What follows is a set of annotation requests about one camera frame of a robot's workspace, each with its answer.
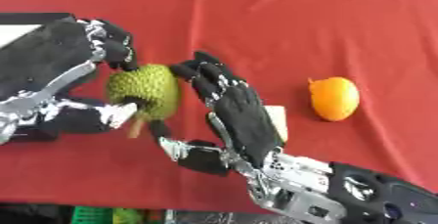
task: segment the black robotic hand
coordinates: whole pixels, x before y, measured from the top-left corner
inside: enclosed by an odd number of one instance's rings
[[[138,68],[132,34],[105,20],[79,20],[96,54],[104,57],[111,68],[130,71]]]
[[[132,35],[110,22],[78,20],[68,13],[0,14],[0,144],[23,136],[56,139],[65,129],[118,127],[135,112],[135,104],[69,98],[101,62],[136,69]]]
[[[254,167],[261,167],[265,156],[282,145],[255,90],[217,59],[195,52],[194,60],[174,65],[171,70],[190,82],[199,98],[212,109],[207,121],[213,131],[223,138],[218,123],[223,124],[230,136],[231,148]]]

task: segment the silver metal part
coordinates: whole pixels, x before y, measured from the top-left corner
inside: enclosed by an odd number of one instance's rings
[[[337,224],[346,215],[342,204],[326,197],[332,173],[328,164],[289,156],[279,149],[267,155],[262,171],[268,194],[251,185],[249,191],[263,207],[315,224]]]
[[[138,109],[135,103],[126,105],[104,105],[94,106],[84,103],[75,102],[73,100],[53,98],[49,103],[41,108],[40,113],[44,115],[45,121],[50,121],[56,118],[62,109],[69,108],[75,110],[93,110],[100,114],[100,122],[103,125],[108,125],[110,128],[119,128],[126,122]]]
[[[223,163],[246,178],[251,198],[261,207],[313,224],[338,224],[346,215],[342,204],[326,197],[333,173],[327,163],[289,156],[277,148],[266,156],[262,169],[254,169],[234,151],[233,141],[216,114],[210,112],[208,119],[225,143]]]
[[[0,102],[0,144],[11,138],[20,120],[33,117],[61,89],[95,69],[96,65],[87,61],[62,73],[38,92],[21,91],[17,96]]]
[[[369,202],[375,197],[375,189],[371,185],[351,176],[345,177],[344,189],[359,201]]]
[[[189,156],[189,151],[192,149],[202,149],[222,153],[222,149],[220,148],[195,146],[165,137],[160,137],[158,143],[173,161],[187,158]]]

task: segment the black glove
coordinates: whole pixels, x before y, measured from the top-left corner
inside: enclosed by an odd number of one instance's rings
[[[217,59],[195,52],[195,59],[170,67],[191,82],[199,98],[222,121],[233,148],[256,168],[266,154],[282,145],[281,137],[257,93]],[[219,131],[210,124],[213,131]]]
[[[94,47],[104,50],[105,61],[111,68],[121,68],[125,71],[138,68],[131,33],[104,20],[80,22],[84,22],[87,36]]]

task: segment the red cloth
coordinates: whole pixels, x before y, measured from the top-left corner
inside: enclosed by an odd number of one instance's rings
[[[204,49],[287,108],[287,152],[350,162],[438,190],[438,0],[0,0],[1,11],[66,11],[132,31],[142,63]],[[103,97],[110,70],[78,91]],[[324,122],[307,79],[345,76],[356,113]],[[185,86],[174,136],[215,140]],[[254,211],[245,183],[178,167],[145,133],[65,135],[0,147],[0,201]]]

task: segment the orange fruit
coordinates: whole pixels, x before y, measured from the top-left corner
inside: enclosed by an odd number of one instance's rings
[[[359,90],[349,79],[331,77],[309,79],[312,107],[322,118],[339,121],[350,116],[359,106]]]

